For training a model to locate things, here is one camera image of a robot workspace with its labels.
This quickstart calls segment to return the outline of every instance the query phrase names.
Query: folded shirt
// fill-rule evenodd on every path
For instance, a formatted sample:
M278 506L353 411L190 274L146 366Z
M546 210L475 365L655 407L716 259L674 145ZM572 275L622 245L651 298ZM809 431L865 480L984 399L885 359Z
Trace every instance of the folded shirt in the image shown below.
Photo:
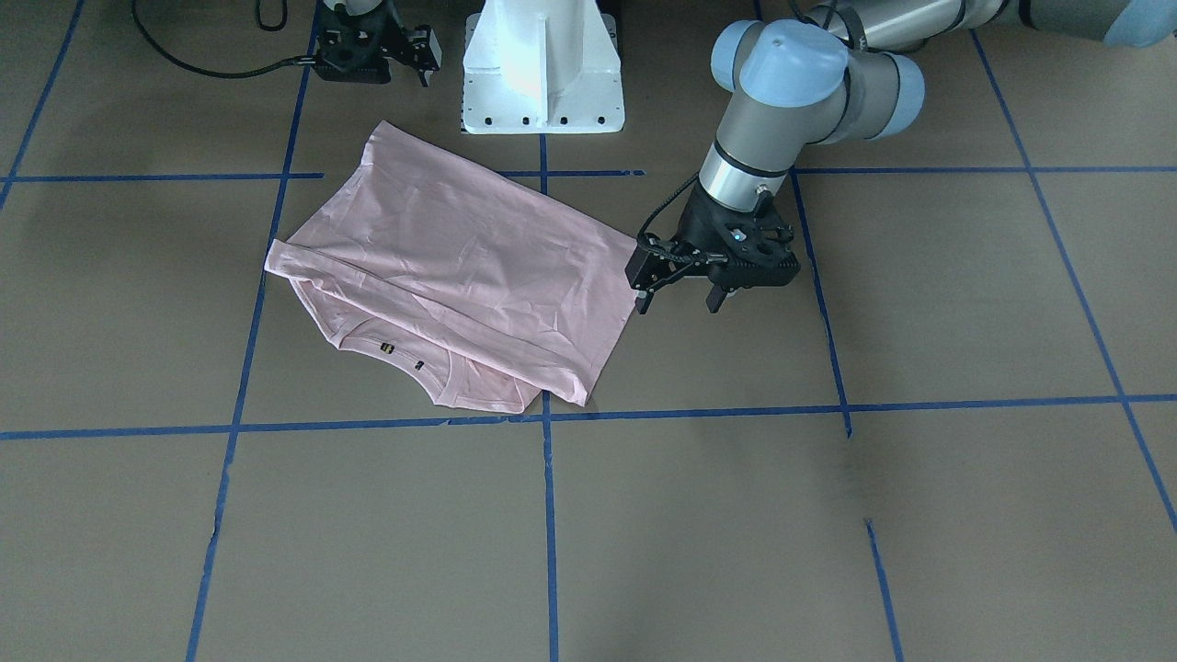
M633 239L381 123L351 179L266 271L335 347L413 377L434 404L584 405L633 310Z

